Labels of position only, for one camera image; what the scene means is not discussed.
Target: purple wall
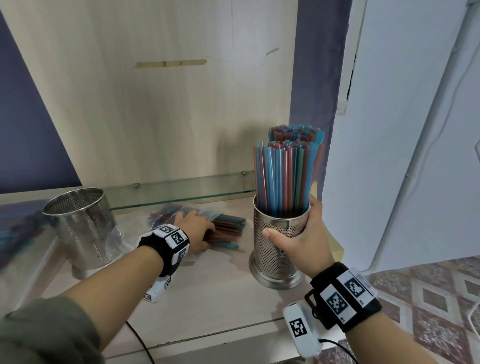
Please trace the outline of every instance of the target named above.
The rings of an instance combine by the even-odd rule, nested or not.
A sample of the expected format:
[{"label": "purple wall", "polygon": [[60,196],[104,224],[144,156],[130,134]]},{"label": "purple wall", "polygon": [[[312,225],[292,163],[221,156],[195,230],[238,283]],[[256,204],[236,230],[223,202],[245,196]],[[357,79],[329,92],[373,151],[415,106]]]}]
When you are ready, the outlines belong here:
[{"label": "purple wall", "polygon": [[299,0],[290,123],[325,131],[322,166],[315,179],[321,199],[342,73],[352,0]]},{"label": "purple wall", "polygon": [[0,13],[0,194],[80,185]]}]

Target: person's left hand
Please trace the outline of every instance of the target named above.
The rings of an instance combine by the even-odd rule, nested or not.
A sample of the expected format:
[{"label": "person's left hand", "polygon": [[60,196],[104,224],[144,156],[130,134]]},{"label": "person's left hand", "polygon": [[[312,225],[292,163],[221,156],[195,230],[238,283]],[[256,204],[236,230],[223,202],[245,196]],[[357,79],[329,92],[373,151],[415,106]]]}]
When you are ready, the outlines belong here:
[{"label": "person's left hand", "polygon": [[206,216],[197,215],[196,210],[190,211],[185,217],[183,216],[183,212],[177,212],[173,225],[182,229],[185,234],[187,234],[190,240],[188,254],[204,252],[211,247],[211,245],[204,242],[203,239],[207,230],[215,230],[215,225],[208,221]]}]

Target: empty metal container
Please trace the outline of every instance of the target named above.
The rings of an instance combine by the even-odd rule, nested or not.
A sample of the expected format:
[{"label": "empty metal container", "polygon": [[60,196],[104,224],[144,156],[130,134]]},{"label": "empty metal container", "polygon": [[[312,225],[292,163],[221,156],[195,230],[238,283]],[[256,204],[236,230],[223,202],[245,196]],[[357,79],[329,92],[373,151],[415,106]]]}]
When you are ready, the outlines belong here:
[{"label": "empty metal container", "polygon": [[304,274],[293,264],[283,250],[275,247],[262,235],[264,228],[275,229],[293,238],[300,235],[307,225],[308,210],[296,218],[274,218],[257,208],[256,197],[253,199],[253,252],[250,256],[250,272],[264,286],[276,290],[286,290],[298,285]]},{"label": "empty metal container", "polygon": [[103,190],[80,188],[61,194],[45,204],[43,213],[57,232],[72,268],[86,272],[111,263],[105,247],[116,222]]}]

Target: black cable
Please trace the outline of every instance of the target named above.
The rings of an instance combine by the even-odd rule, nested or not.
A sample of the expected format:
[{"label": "black cable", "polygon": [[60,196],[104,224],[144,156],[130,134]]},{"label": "black cable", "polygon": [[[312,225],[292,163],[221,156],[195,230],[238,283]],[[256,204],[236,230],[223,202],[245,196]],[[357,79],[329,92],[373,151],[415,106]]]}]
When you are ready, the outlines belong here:
[{"label": "black cable", "polygon": [[153,360],[152,358],[152,355],[150,354],[150,352],[148,351],[147,349],[147,346],[145,345],[144,341],[142,340],[142,338],[140,337],[140,335],[137,334],[137,332],[133,329],[133,327],[128,323],[128,321],[125,321],[125,323],[127,324],[127,326],[129,327],[130,330],[132,330],[133,334],[137,337],[138,341],[140,341],[141,345],[144,347],[144,350],[145,352],[147,353],[148,355],[148,358],[150,359],[150,362],[152,364],[155,364],[155,361]]},{"label": "black cable", "polygon": [[355,357],[353,356],[353,354],[350,352],[350,350],[348,350],[345,346],[343,345],[340,345],[338,342],[335,342],[335,341],[332,341],[332,340],[329,340],[329,339],[319,339],[318,340],[319,343],[322,343],[322,342],[329,342],[331,344],[335,344],[336,346],[340,347],[344,352],[346,352],[350,358],[352,358],[352,360],[356,363],[356,364],[359,364],[359,362],[357,362],[357,359],[355,359]]}]

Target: brown tape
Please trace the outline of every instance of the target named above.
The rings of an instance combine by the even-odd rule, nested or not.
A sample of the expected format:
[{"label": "brown tape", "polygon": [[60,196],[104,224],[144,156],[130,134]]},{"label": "brown tape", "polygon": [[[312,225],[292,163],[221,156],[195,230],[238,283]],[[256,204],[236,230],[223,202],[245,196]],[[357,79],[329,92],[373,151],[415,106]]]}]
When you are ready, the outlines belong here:
[{"label": "brown tape", "polygon": [[186,61],[160,61],[160,62],[137,62],[134,68],[161,68],[161,67],[183,67],[203,66],[207,60],[186,60]]}]

